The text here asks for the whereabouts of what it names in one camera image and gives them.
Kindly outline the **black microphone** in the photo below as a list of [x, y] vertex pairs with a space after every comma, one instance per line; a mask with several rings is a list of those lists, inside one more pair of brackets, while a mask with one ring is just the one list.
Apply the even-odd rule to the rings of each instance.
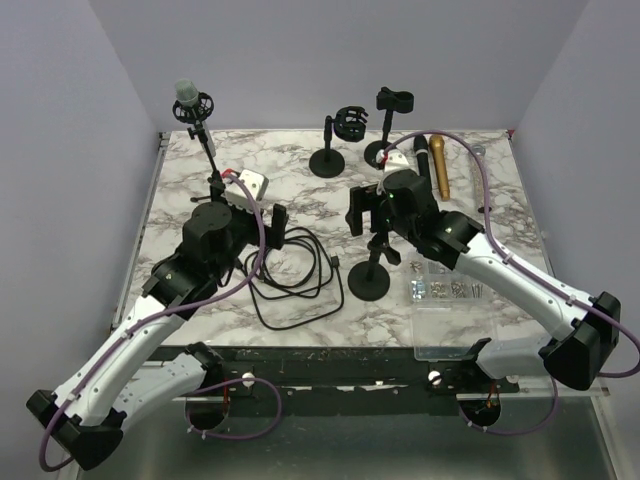
[[425, 180], [426, 189], [432, 192], [432, 182], [429, 168], [429, 147], [424, 135], [418, 135], [413, 140], [413, 152], [416, 157], [418, 172]]

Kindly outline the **black round base stand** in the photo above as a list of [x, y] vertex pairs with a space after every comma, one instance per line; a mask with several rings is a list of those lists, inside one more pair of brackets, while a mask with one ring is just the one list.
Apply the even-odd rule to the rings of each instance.
[[387, 232], [376, 233], [367, 244], [369, 257], [354, 265], [349, 271], [348, 287], [358, 299], [373, 302], [382, 299], [390, 288], [390, 275], [380, 264], [380, 258], [393, 266], [401, 263], [400, 253], [389, 243]]

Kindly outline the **gold microphone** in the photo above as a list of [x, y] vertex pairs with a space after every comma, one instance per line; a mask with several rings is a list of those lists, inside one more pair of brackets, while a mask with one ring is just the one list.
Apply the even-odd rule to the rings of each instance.
[[432, 134], [429, 138], [429, 147], [432, 153], [438, 190], [443, 201], [450, 199], [450, 185], [445, 159], [445, 142], [439, 134]]

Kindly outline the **black clip microphone stand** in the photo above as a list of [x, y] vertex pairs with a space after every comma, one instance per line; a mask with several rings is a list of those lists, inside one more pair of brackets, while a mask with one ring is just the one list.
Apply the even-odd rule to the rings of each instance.
[[383, 168], [382, 162], [377, 160], [377, 154], [390, 144], [389, 134], [394, 114], [411, 113], [414, 109], [414, 102], [414, 94], [409, 91], [395, 91], [386, 86], [379, 90], [376, 95], [376, 109], [383, 111], [385, 116], [381, 139], [371, 142], [364, 151], [364, 160], [369, 166], [377, 170]]

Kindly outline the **glitter microphone silver grille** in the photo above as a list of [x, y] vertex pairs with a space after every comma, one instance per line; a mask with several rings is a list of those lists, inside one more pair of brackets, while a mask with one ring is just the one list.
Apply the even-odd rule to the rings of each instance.
[[471, 149], [473, 153], [469, 155], [469, 158], [471, 162], [474, 200], [475, 200], [477, 212], [479, 214], [484, 214], [486, 211], [491, 211], [491, 208], [486, 208], [485, 206], [484, 184], [482, 180], [482, 174], [481, 174], [480, 168], [478, 167], [477, 162], [475, 161], [475, 157], [478, 157], [480, 160], [484, 160], [486, 155], [486, 149], [482, 144], [478, 144], [478, 143], [472, 144]]

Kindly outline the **black tripod shock mount stand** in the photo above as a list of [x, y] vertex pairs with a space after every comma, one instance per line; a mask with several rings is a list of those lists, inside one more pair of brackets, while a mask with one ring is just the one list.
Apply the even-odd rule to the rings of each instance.
[[214, 101], [210, 95], [197, 89], [188, 79], [180, 79], [175, 83], [176, 100], [172, 107], [174, 118], [187, 126], [187, 133], [191, 139], [197, 139], [211, 167], [211, 175], [207, 178], [210, 192], [208, 195], [192, 197], [192, 203], [199, 203], [218, 197], [217, 187], [224, 187], [221, 173], [215, 164], [216, 149], [206, 120], [214, 110]]

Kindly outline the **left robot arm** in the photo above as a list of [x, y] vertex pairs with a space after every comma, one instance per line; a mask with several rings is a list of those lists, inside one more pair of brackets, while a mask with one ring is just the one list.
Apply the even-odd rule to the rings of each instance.
[[250, 388], [251, 373], [234, 375], [203, 343], [186, 347], [159, 370], [142, 372], [152, 353], [205, 305], [226, 299], [241, 284], [224, 289], [241, 253], [255, 245], [283, 245], [288, 220], [276, 205], [271, 225], [259, 206], [268, 179], [245, 169], [223, 172], [220, 195], [198, 205], [182, 228], [174, 254], [157, 263], [120, 326], [96, 353], [55, 390], [38, 390], [28, 410], [44, 426], [42, 444], [54, 439], [84, 470], [103, 463], [138, 420], [179, 396], [224, 393], [238, 383]]

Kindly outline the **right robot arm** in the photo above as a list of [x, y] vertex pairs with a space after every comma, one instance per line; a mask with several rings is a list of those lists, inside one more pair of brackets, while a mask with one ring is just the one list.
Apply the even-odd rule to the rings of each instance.
[[367, 246], [369, 260], [357, 264], [349, 277], [355, 296], [376, 300], [385, 295], [385, 288], [374, 282], [383, 270], [381, 256], [393, 265], [401, 260], [388, 243], [394, 232], [423, 257], [483, 283], [544, 328], [538, 338], [476, 342], [474, 358], [459, 370], [467, 389], [480, 392], [512, 375], [548, 374], [566, 387], [586, 391], [600, 376], [619, 339], [614, 326], [621, 304], [615, 296], [593, 296], [524, 262], [491, 241], [471, 217], [440, 209], [425, 177], [412, 169], [397, 170], [379, 184], [351, 188], [345, 219], [353, 236], [363, 233], [364, 213], [371, 215], [374, 236]]

